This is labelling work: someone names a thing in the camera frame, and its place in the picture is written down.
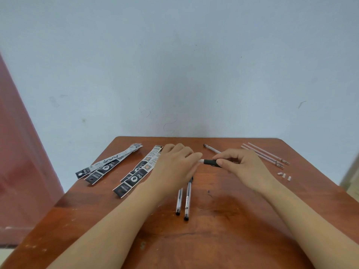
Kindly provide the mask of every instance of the white wall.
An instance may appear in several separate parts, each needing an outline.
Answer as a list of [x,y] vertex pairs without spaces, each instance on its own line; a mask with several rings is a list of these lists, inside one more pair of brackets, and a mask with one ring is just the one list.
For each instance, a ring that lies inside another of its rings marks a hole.
[[119,135],[277,137],[338,184],[359,151],[358,5],[0,0],[0,51],[64,190]]

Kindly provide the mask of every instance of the right hand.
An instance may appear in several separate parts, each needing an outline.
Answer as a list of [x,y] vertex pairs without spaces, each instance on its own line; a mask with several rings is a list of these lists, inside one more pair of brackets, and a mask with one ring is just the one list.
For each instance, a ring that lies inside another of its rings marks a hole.
[[[240,164],[233,163],[226,158],[238,159]],[[236,175],[248,188],[260,194],[267,193],[279,183],[253,150],[227,149],[215,155],[213,159],[223,169]]]

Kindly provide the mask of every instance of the wooden surface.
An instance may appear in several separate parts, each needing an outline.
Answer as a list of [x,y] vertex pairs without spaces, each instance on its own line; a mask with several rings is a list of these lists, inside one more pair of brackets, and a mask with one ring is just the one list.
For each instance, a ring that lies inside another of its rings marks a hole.
[[[203,143],[223,151],[251,142],[289,161],[284,171],[292,176],[291,181],[277,175],[278,167],[267,161],[264,164],[316,212],[359,243],[359,204],[282,140],[117,137],[96,161],[135,142],[144,146],[97,184],[77,181],[2,268],[46,268],[122,202],[112,189],[154,145],[178,142],[202,152],[204,158],[214,153]],[[184,201],[181,215],[175,215],[176,198],[173,195],[164,199],[146,220],[123,268],[313,268],[271,206],[223,169],[198,167],[188,222],[183,220]]]

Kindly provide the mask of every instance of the hand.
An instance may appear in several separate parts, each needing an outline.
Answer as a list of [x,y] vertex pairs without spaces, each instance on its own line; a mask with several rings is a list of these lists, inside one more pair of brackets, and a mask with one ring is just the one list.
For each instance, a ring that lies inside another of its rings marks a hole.
[[[225,158],[238,159],[240,164],[233,163]],[[236,175],[248,188],[260,194],[267,193],[276,183],[279,183],[253,150],[227,149],[215,155],[213,159],[223,169]]]
[[150,183],[162,197],[184,187],[198,167],[202,153],[193,153],[188,146],[179,143],[166,144],[146,183]]

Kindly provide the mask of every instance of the forearm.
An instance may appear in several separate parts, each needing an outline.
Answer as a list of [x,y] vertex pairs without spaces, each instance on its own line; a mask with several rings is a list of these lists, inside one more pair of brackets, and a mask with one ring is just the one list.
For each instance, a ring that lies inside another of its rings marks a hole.
[[65,250],[48,268],[120,268],[138,230],[161,200],[141,183],[118,207]]
[[315,268],[357,268],[359,246],[279,182],[263,194]]

